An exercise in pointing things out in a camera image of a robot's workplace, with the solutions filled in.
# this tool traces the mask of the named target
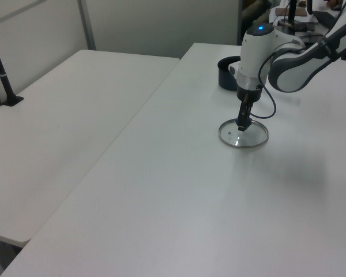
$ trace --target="round glass lid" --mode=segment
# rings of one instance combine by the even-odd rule
[[[262,123],[255,120],[244,132],[239,131],[235,119],[231,119],[219,127],[219,138],[230,147],[252,148],[266,143],[269,133]]]

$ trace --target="person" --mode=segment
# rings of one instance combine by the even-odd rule
[[[328,0],[327,7],[333,8],[337,5],[341,5],[343,0]]]

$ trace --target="white table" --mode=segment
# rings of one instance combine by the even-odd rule
[[[178,61],[80,51],[0,107],[0,240],[33,237]]]
[[[2,276],[346,276],[346,62],[273,92],[238,150],[216,64],[239,53],[194,44]]]

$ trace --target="table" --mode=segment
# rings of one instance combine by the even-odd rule
[[[346,62],[270,89],[269,141],[238,150],[216,64],[239,53],[194,44],[2,276],[346,276]]]
[[[23,247],[178,63],[82,50],[0,107],[0,240]]]

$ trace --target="wall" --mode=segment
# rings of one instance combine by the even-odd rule
[[[14,93],[81,49],[87,44],[77,0],[46,0],[0,23],[0,57]]]
[[[97,50],[181,58],[194,42],[237,44],[240,0],[83,0]]]

